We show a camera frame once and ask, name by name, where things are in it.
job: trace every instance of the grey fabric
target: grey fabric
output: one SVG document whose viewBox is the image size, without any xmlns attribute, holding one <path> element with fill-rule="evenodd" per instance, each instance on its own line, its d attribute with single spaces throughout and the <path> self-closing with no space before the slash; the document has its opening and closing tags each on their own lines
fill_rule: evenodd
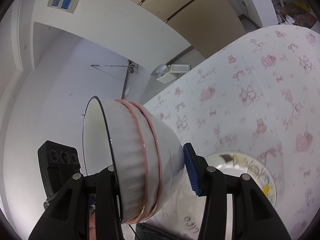
<svg viewBox="0 0 320 240">
<path fill-rule="evenodd" d="M 136 226 L 136 234 L 140 240 L 182 240 L 147 223 L 138 223 Z"/>
</svg>

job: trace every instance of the black cable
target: black cable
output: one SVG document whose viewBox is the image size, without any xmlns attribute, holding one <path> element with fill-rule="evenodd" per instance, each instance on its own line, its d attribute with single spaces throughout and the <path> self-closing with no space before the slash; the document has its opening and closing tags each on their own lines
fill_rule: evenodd
<svg viewBox="0 0 320 240">
<path fill-rule="evenodd" d="M 133 230 L 132 226 L 129 225 L 129 227 L 131 228 L 131 230 L 134 232 L 135 236 L 138 238 L 138 240 L 140 240 L 139 236 L 136 234 L 136 232 Z"/>
</svg>

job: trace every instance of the person's hand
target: person's hand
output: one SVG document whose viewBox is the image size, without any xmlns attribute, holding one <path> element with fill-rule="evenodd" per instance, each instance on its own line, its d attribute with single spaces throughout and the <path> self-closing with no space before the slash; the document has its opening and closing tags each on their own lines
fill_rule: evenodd
<svg viewBox="0 0 320 240">
<path fill-rule="evenodd" d="M 89 217 L 89 239 L 97 240 L 96 237 L 96 213 Z"/>
</svg>

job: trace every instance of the floor mat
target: floor mat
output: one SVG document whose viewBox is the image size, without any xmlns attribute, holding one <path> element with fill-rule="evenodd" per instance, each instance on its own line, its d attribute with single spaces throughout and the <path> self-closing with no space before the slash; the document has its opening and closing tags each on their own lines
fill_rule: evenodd
<svg viewBox="0 0 320 240">
<path fill-rule="evenodd" d="M 284 7 L 280 8 L 280 14 L 285 19 L 286 14 L 294 19 L 294 24 L 311 29 L 311 27 L 317 22 L 317 18 L 310 12 L 296 5 L 294 2 L 290 2 Z"/>
</svg>

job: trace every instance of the wall outlet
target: wall outlet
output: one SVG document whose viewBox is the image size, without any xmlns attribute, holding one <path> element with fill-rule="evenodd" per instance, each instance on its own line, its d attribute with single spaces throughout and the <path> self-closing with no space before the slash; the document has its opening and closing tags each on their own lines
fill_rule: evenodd
<svg viewBox="0 0 320 240">
<path fill-rule="evenodd" d="M 242 2 L 244 2 L 244 4 L 246 5 L 246 6 L 248 6 L 248 4 L 247 4 L 247 1 L 246 0 L 241 0 L 241 3 Z"/>
</svg>

